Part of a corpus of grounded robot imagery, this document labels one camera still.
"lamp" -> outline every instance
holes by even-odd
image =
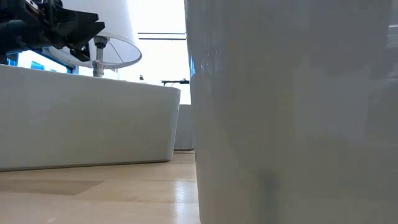
[[[140,61],[142,54],[136,47],[132,28],[129,0],[64,0],[66,9],[94,12],[105,22],[105,29],[89,41],[91,60],[81,62],[69,53],[69,49],[50,47],[50,53],[58,60],[88,68],[94,68],[95,77],[102,77],[104,69],[123,68]]]

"wooden floor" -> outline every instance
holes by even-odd
[[[0,173],[1,224],[199,224],[195,156]]]

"light wood floor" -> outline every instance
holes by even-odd
[[[168,163],[0,173],[1,224],[199,224],[195,155]]]

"lamp stand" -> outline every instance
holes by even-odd
[[[104,76],[104,70],[106,64],[104,63],[104,48],[108,43],[108,38],[102,36],[95,36],[94,37],[94,44],[97,47],[97,57],[96,60],[93,62],[93,75],[94,77],[102,78]]]

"white lamp shade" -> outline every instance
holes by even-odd
[[[63,0],[65,9],[92,12],[99,15],[99,21],[105,22],[105,29],[98,35],[109,39],[104,49],[103,61],[107,69],[123,68],[140,61],[142,55],[136,47],[136,40],[132,28],[132,16],[129,0]],[[58,50],[49,48],[51,54],[62,62],[93,68],[96,58],[94,40],[90,40],[89,62],[81,62],[69,53],[68,48]]]

